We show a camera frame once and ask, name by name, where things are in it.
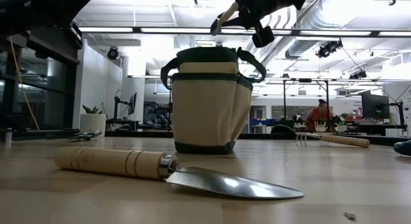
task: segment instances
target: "ceiling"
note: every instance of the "ceiling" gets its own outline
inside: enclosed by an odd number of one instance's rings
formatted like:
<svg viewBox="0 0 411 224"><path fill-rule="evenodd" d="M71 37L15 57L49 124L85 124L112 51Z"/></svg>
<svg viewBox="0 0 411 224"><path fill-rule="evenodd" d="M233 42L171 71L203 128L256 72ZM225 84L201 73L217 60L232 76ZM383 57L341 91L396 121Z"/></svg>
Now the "ceiling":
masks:
<svg viewBox="0 0 411 224"><path fill-rule="evenodd" d="M155 26L155 27L198 27L208 28L219 13L224 12L234 0L92 0L76 16L79 26ZM261 23L272 28L292 28L294 23L310 20L310 16L322 9L322 17L335 24L342 24L340 29L401 29L411 28L411 0L397 0L389 6L391 0L319 0L322 4L307 0L301 11L293 6L284 8L264 18ZM90 44L97 43L102 49L108 49L109 42L116 40L141 41L140 49L144 50L146 68L152 74L171 60L180 51L175 45L176 35L142 35L142 34L102 34L90 35ZM210 36L191 35L196 40L221 42L223 46L250 47L250 36ZM281 43L277 37L274 43ZM358 71L357 64L367 70L370 77L381 76L383 63L390 64L392 58L402 52L411 51L410 39L342 39L345 50L338 50L328 58L319 59L315 52L318 42L304 52L298 59L286 59L284 52L267 55L279 46L270 49L249 49L262 61L273 77L288 73L291 77L334 77L348 78L349 73ZM247 74L253 68L246 67Z"/></svg>

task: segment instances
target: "small debris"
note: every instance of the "small debris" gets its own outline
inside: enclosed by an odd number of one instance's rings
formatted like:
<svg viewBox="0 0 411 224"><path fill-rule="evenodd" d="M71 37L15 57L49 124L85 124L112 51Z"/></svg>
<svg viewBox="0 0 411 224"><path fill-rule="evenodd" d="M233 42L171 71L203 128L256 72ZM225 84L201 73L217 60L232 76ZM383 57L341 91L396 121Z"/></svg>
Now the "small debris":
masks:
<svg viewBox="0 0 411 224"><path fill-rule="evenodd" d="M355 214L349 214L347 212L344 212L344 217L346 217L350 221L357 221L357 217Z"/></svg>

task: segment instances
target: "white planter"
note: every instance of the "white planter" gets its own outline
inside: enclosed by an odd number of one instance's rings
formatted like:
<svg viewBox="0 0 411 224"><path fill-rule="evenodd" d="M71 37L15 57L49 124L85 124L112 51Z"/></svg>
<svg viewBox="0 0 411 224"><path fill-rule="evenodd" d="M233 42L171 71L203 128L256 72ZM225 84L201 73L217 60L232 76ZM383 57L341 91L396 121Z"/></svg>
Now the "white planter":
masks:
<svg viewBox="0 0 411 224"><path fill-rule="evenodd" d="M337 131L339 132L347 131L347 125L337 125Z"/></svg>
<svg viewBox="0 0 411 224"><path fill-rule="evenodd" d="M105 120L104 114L81 114L80 115L80 132L94 132L101 130L99 137L105 135Z"/></svg>

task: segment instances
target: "trowel blade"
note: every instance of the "trowel blade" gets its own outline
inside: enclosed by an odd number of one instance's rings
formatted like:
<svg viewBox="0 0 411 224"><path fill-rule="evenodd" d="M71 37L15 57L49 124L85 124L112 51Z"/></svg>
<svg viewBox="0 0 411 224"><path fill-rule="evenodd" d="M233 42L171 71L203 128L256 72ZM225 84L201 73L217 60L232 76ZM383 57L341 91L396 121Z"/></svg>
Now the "trowel blade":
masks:
<svg viewBox="0 0 411 224"><path fill-rule="evenodd" d="M167 179L167 182L242 198L273 200L304 196L298 190L281 185L198 167L177 168L176 172Z"/></svg>

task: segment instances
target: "wooden handle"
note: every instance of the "wooden handle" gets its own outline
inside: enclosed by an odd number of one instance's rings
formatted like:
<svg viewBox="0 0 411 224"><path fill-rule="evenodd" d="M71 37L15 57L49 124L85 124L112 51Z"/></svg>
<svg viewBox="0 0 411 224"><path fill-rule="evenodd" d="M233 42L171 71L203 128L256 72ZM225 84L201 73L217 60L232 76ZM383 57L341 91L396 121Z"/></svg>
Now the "wooden handle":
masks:
<svg viewBox="0 0 411 224"><path fill-rule="evenodd" d="M55 164L62 169L163 179L159 174L163 156L165 153L64 147L59 149Z"/></svg>
<svg viewBox="0 0 411 224"><path fill-rule="evenodd" d="M224 12L224 14L218 20L218 24L222 25L223 23L227 22L230 17L234 14L234 12L238 11L238 3L233 3L230 8Z"/></svg>
<svg viewBox="0 0 411 224"><path fill-rule="evenodd" d="M351 137L339 137L334 135L321 135L321 141L348 144L351 146L359 146L363 148L368 148L370 146L370 141L365 139L351 138Z"/></svg>

